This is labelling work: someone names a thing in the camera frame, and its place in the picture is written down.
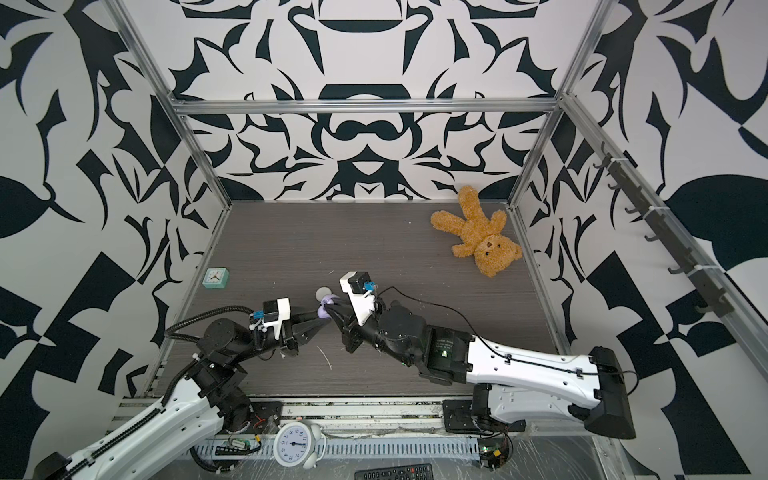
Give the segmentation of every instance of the wood grain surface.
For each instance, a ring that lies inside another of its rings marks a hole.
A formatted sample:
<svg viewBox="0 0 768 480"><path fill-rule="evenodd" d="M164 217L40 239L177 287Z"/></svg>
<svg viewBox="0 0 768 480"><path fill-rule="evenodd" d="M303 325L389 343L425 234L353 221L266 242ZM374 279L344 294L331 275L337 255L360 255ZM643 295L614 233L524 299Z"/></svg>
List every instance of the wood grain surface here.
<svg viewBox="0 0 768 480"><path fill-rule="evenodd" d="M485 212L502 204L483 204ZM235 203L214 251L210 267L230 271L227 287L200 286L189 315L218 306L245 305L261 310L265 300L287 296L293 312L316 308L315 291L329 286L341 294L339 278L350 270L370 273L380 289L397 286L404 293L461 310L485 338L523 349L554 353L544 313L520 259L494 278L483 276L472 258L454 258L451 245L458 237L434 230L429 216L437 210L461 214L458 204ZM509 224L505 235L514 238ZM427 323L469 331L450 310L402 298L394 290L385 301L398 299ZM227 314L247 325L241 313ZM209 321L183 329L201 336ZM176 342L156 392L197 351L191 343ZM259 396L398 396L455 395L471 392L471 385L444 387L419 377L367 344L347 353L341 334L330 323L312 342L300 347L298 357L279 353L264 362L243 363L248 377L240 387Z"/></svg>

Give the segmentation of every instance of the alarm clock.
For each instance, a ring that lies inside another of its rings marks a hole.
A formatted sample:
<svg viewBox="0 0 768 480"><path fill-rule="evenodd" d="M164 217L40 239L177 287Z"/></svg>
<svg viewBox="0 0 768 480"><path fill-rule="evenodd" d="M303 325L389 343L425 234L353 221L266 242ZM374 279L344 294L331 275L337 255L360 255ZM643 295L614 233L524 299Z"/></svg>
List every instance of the alarm clock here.
<svg viewBox="0 0 768 480"><path fill-rule="evenodd" d="M325 440L320 456L315 447L320 439ZM328 447L328 438L320 431L319 425L307 425L303 422L291 422L280 427L275 435L274 455L277 463L283 467L303 466L310 469L322 459Z"/></svg>

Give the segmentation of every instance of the teddy bear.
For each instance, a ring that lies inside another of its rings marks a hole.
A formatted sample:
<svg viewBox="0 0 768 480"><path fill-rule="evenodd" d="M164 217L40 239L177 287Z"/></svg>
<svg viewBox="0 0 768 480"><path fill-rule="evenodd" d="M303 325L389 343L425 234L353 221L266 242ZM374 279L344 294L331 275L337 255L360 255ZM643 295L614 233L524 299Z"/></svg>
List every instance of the teddy bear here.
<svg viewBox="0 0 768 480"><path fill-rule="evenodd" d="M490 220L486 218L480 208L478 191L470 186L458 191L458 203L466 220L444 210L433 213L431 218L434 228L458 235L464 242L453 246L454 257L474 254L475 264L486 276L496 275L522 257L520 246L501 235L507 223L507 214L503 210L494 212Z"/></svg>

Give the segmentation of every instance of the teddy bear arm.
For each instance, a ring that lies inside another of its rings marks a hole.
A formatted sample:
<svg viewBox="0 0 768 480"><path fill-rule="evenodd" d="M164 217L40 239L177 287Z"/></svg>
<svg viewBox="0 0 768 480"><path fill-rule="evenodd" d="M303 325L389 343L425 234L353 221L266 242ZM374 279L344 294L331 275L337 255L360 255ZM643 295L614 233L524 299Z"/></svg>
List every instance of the teddy bear arm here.
<svg viewBox="0 0 768 480"><path fill-rule="evenodd" d="M462 243L461 245L454 245L451 247L451 251L453 252L454 257L464 258L472 255L475 252L475 249L472 248L471 245Z"/></svg>
<svg viewBox="0 0 768 480"><path fill-rule="evenodd" d="M464 217L467 220L488 221L488 219L485 217L485 213L482 211L482 208L480 208L478 191L474 188L462 187L462 189L458 192L458 204L461 205L462 212L464 212Z"/></svg>
<svg viewBox="0 0 768 480"><path fill-rule="evenodd" d="M504 225L506 224L507 214L503 210L499 210L491 215L491 223L488 225L488 230L491 235L499 234L504 230Z"/></svg>

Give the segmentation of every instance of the patterned backdrop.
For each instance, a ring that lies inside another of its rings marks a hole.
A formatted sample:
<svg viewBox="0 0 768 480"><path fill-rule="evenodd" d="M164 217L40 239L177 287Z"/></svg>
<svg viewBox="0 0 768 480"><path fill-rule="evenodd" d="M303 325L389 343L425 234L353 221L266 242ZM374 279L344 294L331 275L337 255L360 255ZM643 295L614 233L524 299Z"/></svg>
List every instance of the patterned backdrop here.
<svg viewBox="0 0 768 480"><path fill-rule="evenodd" d="M579 99L765 313L768 3L620 0ZM608 346L637 371L640 478L768 472L768 385L564 118L521 202L575 353ZM631 389L636 379L627 374Z"/></svg>
<svg viewBox="0 0 768 480"><path fill-rule="evenodd" d="M471 184L506 199L542 113L197 115L238 200L455 198Z"/></svg>
<svg viewBox="0 0 768 480"><path fill-rule="evenodd" d="M103 436L221 205L101 3L0 0L0 478Z"/></svg>
<svg viewBox="0 0 768 480"><path fill-rule="evenodd" d="M596 0L128 0L179 99L552 97ZM230 196L506 199L539 114L198 115Z"/></svg>

